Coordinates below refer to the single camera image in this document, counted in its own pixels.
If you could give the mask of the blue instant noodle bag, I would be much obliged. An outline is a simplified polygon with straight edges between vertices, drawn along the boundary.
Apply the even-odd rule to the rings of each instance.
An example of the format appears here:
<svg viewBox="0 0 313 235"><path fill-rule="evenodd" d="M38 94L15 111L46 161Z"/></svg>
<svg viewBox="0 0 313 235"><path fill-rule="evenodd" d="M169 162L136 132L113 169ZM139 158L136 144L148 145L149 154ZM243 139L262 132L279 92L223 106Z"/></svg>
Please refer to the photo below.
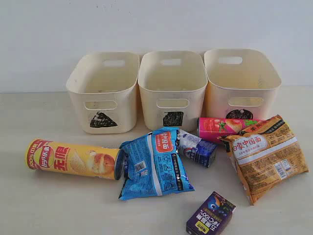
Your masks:
<svg viewBox="0 0 313 235"><path fill-rule="evenodd" d="M163 127L121 144L126 162L120 200L195 190L179 155L179 130Z"/></svg>

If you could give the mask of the pink Lay's chips can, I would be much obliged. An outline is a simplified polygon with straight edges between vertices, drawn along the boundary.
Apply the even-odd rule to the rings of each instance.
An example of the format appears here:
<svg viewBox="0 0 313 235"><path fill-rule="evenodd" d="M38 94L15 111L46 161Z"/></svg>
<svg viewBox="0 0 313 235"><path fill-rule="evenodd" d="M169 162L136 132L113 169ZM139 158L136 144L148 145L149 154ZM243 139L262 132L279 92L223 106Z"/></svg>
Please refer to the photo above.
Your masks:
<svg viewBox="0 0 313 235"><path fill-rule="evenodd" d="M197 120L197 134L203 140L222 144L218 137L236 135L241 130L255 125L259 121L261 120L199 117Z"/></svg>

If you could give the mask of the yellow Lay's chips can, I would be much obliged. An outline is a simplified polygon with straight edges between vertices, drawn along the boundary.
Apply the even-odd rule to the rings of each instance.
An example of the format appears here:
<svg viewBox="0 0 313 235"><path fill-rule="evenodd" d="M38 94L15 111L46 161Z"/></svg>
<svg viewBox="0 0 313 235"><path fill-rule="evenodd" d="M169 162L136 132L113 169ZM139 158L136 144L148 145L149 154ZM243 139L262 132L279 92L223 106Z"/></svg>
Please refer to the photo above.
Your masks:
<svg viewBox="0 0 313 235"><path fill-rule="evenodd" d="M35 139L25 153L33 170L119 180L124 166L122 149Z"/></svg>

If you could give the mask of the orange instant noodle bag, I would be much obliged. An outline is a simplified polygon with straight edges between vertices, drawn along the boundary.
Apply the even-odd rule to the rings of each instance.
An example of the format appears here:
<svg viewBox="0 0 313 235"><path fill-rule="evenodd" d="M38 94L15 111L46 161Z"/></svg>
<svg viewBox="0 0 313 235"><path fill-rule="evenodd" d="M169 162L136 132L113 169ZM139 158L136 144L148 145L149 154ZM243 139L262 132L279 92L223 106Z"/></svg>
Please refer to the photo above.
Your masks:
<svg viewBox="0 0 313 235"><path fill-rule="evenodd" d="M309 171L294 132L280 115L219 140L251 205L282 181Z"/></svg>

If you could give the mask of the cream bin with square mark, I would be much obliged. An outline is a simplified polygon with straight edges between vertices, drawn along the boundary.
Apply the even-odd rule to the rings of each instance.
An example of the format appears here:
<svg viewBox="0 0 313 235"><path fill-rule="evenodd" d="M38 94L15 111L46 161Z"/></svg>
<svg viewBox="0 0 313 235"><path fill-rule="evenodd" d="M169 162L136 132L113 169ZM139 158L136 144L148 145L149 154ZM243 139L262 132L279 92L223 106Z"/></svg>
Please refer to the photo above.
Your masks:
<svg viewBox="0 0 313 235"><path fill-rule="evenodd" d="M197 128L208 84L202 57L192 51L152 51L141 60L138 85L148 129Z"/></svg>

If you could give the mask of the blue white milk carton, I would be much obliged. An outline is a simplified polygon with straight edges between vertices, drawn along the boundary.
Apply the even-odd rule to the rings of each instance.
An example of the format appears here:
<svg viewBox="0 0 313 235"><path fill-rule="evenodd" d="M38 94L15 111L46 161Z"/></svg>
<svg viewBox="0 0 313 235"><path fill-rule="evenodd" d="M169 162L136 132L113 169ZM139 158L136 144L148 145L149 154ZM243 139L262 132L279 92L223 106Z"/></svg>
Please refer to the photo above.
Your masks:
<svg viewBox="0 0 313 235"><path fill-rule="evenodd" d="M215 160L217 145L192 135L182 129L179 130L179 153L206 168Z"/></svg>

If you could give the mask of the cream bin with triangle mark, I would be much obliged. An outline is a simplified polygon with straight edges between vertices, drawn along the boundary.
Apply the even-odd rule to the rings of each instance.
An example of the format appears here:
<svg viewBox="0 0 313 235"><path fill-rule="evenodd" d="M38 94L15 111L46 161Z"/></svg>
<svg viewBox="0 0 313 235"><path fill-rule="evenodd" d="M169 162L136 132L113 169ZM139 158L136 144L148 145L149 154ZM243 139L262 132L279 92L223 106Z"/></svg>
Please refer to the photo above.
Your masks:
<svg viewBox="0 0 313 235"><path fill-rule="evenodd" d="M66 83L82 129L90 134L119 134L137 121L140 58L131 52L84 56Z"/></svg>

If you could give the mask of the cream bin with circle mark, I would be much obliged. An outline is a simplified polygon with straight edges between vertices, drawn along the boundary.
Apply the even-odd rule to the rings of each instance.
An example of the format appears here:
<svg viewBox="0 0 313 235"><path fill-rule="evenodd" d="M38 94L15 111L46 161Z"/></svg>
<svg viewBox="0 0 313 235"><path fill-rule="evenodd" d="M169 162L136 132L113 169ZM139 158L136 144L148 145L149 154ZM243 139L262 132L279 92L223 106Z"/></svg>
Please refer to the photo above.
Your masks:
<svg viewBox="0 0 313 235"><path fill-rule="evenodd" d="M203 55L208 86L206 116L268 118L282 80L269 59L253 49L212 49Z"/></svg>

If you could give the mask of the purple juice carton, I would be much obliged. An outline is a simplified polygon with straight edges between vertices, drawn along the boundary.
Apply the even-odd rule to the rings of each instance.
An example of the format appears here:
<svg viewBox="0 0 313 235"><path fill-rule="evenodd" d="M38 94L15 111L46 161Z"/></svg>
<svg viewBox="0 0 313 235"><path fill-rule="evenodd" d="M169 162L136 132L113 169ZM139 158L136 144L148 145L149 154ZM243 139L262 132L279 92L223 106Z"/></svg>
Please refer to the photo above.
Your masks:
<svg viewBox="0 0 313 235"><path fill-rule="evenodd" d="M189 235L220 235L235 209L234 204L214 191L186 222L186 232Z"/></svg>

